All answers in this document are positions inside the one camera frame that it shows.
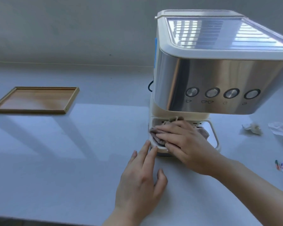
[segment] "wooden tray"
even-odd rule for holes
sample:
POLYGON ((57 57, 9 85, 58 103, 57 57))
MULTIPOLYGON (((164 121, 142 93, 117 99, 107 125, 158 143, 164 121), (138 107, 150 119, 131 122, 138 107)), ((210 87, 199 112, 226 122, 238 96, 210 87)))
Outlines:
POLYGON ((78 87, 15 87, 0 99, 0 113, 65 114, 78 87))

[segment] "finger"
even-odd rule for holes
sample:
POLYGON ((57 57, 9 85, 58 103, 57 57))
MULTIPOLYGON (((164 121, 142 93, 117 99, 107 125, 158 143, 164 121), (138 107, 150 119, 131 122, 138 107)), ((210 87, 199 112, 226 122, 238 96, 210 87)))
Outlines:
POLYGON ((155 157, 157 154, 157 146, 151 149, 151 151, 147 154, 146 159, 144 160, 144 165, 142 166, 142 170, 148 174, 153 175, 155 157))
POLYGON ((172 155, 178 158, 181 162, 185 162, 187 154, 184 153, 179 147, 172 143, 166 143, 165 146, 172 155))
POLYGON ((193 130, 194 127, 187 121, 173 121, 172 124, 177 125, 187 130, 193 130))
POLYGON ((135 158, 134 161, 136 161, 137 163, 140 163, 141 165, 144 164, 144 160, 148 154, 148 150, 150 147, 150 141, 147 140, 146 143, 143 145, 143 147, 141 148, 141 150, 139 151, 139 153, 137 154, 137 157, 135 158))
POLYGON ((131 158, 128 162, 128 165, 130 165, 133 162, 133 160, 136 158, 136 156, 137 156, 137 151, 133 151, 132 156, 131 156, 131 158))
POLYGON ((178 135, 186 135, 188 133, 186 129, 183 129, 173 124, 158 125, 158 126, 155 126, 155 128, 158 130, 162 130, 168 133, 173 133, 173 134, 178 134, 178 135))
POLYGON ((182 147, 182 143, 184 141, 184 136, 172 133, 159 133, 156 134, 156 136, 179 147, 182 147))
POLYGON ((157 172, 157 182, 154 186, 154 197, 160 200, 164 190, 166 189, 166 185, 168 184, 168 179, 164 174, 162 169, 159 169, 157 172))

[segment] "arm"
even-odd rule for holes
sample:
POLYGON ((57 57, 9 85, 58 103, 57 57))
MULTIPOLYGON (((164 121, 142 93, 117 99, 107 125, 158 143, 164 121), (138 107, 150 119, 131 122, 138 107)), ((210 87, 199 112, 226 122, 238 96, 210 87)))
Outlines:
POLYGON ((238 161, 219 154, 188 122, 157 126, 166 148, 193 171, 210 175, 227 187, 263 224, 283 225, 283 192, 238 161))
POLYGON ((138 226, 157 206, 168 180, 159 169, 154 184, 157 148, 148 153, 149 147, 147 140, 138 154, 133 152, 117 187, 114 211, 102 226, 138 226))

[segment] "ribbed metal top surface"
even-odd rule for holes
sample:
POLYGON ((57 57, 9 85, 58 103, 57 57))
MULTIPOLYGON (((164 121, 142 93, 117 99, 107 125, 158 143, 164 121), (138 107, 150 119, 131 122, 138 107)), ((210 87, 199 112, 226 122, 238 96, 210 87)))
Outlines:
POLYGON ((167 17, 171 41, 181 48, 283 50, 283 39, 245 18, 167 17))

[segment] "tabletop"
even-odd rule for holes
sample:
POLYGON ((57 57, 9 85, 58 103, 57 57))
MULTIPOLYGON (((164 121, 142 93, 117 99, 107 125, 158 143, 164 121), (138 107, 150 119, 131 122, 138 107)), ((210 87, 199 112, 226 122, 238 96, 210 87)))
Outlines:
MULTIPOLYGON (((0 98, 15 86, 69 86, 80 92, 65 115, 0 114, 0 216, 101 225, 114 208, 120 176, 148 138, 153 69, 0 64, 0 98)), ((252 115, 211 114, 221 153, 283 190, 283 86, 252 115), (242 124, 256 122, 263 136, 242 124)), ((174 159, 157 158, 169 183, 142 225, 261 225, 217 180, 174 159)))

